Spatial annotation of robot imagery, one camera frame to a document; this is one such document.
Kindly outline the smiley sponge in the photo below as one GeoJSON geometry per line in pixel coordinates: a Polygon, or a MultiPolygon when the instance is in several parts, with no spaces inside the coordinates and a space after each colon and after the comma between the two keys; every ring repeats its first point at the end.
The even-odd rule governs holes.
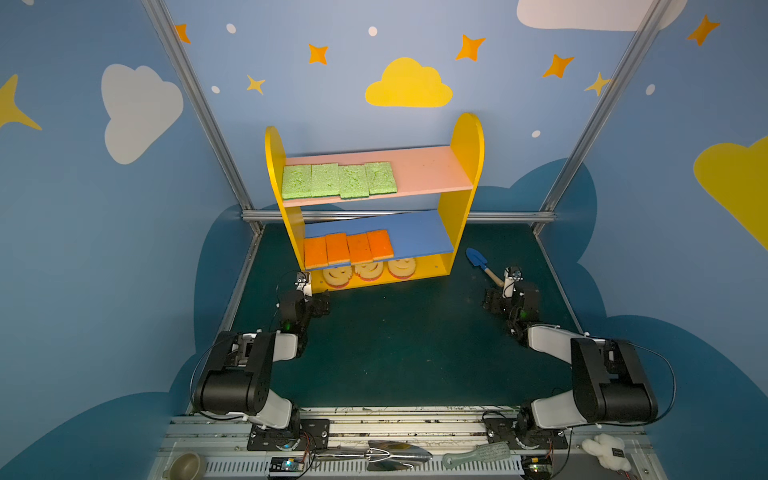
{"type": "Polygon", "coordinates": [[[390,260],[387,262],[387,268],[390,275],[394,278],[407,280],[415,274],[417,261],[415,258],[390,260]]]}
{"type": "Polygon", "coordinates": [[[325,283],[333,289],[345,288],[349,284],[353,275],[354,271],[351,266],[327,268],[322,271],[322,276],[325,283]]]}
{"type": "Polygon", "coordinates": [[[372,282],[379,279],[384,272],[385,262],[367,262],[354,266],[354,273],[363,281],[372,282]]]}

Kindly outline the orange sponge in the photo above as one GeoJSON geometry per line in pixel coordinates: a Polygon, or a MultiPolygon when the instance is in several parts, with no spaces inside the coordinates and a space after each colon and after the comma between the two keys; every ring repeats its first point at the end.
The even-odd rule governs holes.
{"type": "Polygon", "coordinates": [[[374,261],[394,258],[394,249],[387,230],[370,231],[367,233],[367,239],[374,261]]]}
{"type": "Polygon", "coordinates": [[[345,233],[336,233],[324,237],[329,266],[350,263],[350,253],[345,233]]]}
{"type": "Polygon", "coordinates": [[[325,268],[329,265],[324,237],[304,239],[304,267],[306,270],[325,268]]]}
{"type": "Polygon", "coordinates": [[[373,254],[366,233],[348,235],[346,239],[351,265],[373,262],[373,254]]]}

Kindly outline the green sponge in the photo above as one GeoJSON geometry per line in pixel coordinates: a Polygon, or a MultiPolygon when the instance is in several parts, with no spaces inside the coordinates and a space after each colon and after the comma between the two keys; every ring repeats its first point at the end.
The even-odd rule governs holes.
{"type": "Polygon", "coordinates": [[[283,170],[281,195],[283,200],[311,198],[312,166],[286,166],[283,170]]]}
{"type": "Polygon", "coordinates": [[[367,198],[370,195],[364,165],[339,166],[339,196],[342,200],[367,198]]]}
{"type": "Polygon", "coordinates": [[[366,163],[365,172],[370,195],[386,195],[398,192],[390,162],[366,163]]]}
{"type": "Polygon", "coordinates": [[[311,166],[311,197],[338,196],[339,165],[337,163],[314,164],[311,166]]]}

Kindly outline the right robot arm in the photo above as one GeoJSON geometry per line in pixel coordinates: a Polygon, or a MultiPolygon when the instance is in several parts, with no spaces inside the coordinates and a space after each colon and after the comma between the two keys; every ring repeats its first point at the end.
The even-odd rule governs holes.
{"type": "Polygon", "coordinates": [[[592,424],[644,425],[659,417],[657,398],[637,347],[620,339],[595,338],[542,323],[540,291],[527,281],[501,283],[484,292],[482,307],[503,318],[522,346],[566,363],[571,388],[520,408],[524,433],[592,424]]]}

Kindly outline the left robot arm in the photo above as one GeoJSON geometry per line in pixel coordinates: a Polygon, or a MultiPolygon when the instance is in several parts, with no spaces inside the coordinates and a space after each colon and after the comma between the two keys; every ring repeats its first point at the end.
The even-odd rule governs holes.
{"type": "Polygon", "coordinates": [[[327,292],[280,296],[280,325],[273,331],[218,334],[201,371],[192,375],[190,403],[219,421],[244,419],[262,430],[298,435],[298,408],[271,389],[273,366],[306,350],[310,321],[330,313],[327,292]]]}

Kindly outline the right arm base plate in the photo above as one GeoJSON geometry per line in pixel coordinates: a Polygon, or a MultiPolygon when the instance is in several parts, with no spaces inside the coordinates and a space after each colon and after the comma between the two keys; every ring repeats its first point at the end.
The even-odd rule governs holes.
{"type": "Polygon", "coordinates": [[[562,430],[541,429],[533,424],[523,423],[518,426],[517,420],[499,416],[481,420],[486,429],[489,443],[507,442],[511,449],[526,450],[566,450],[568,440],[562,430]]]}

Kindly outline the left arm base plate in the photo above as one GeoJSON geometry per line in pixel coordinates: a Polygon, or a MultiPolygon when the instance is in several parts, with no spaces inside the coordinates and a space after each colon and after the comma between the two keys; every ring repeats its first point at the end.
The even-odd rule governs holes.
{"type": "Polygon", "coordinates": [[[257,452],[301,452],[326,449],[330,435],[329,419],[301,419],[287,429],[262,429],[253,425],[246,449],[257,452]]]}

